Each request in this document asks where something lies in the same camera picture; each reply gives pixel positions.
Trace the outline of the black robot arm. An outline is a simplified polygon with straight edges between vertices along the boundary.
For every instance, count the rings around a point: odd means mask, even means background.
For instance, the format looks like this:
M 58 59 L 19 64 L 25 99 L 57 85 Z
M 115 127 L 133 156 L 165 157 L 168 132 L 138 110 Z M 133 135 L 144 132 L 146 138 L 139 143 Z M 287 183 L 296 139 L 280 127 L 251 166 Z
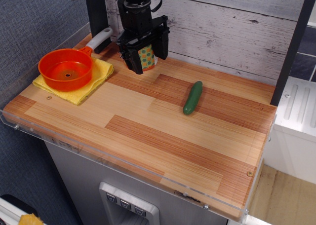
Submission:
M 117 38 L 119 54 L 128 69 L 141 75 L 144 71 L 139 51 L 150 46 L 154 55 L 165 60 L 168 56 L 168 17 L 153 18 L 162 0 L 118 0 L 123 31 Z

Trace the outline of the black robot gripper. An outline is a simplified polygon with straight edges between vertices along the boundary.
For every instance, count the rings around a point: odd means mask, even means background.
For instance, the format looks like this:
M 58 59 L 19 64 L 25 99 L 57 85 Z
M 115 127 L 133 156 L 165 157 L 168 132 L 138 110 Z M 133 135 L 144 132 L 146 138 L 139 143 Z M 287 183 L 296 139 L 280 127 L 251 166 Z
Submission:
M 130 3 L 118 0 L 118 10 L 123 31 L 119 34 L 117 45 L 125 65 L 138 75 L 143 73 L 138 51 L 152 45 L 155 56 L 165 60 L 168 56 L 168 17 L 152 18 L 152 13 L 160 9 L 162 2 L 151 9 L 151 0 Z

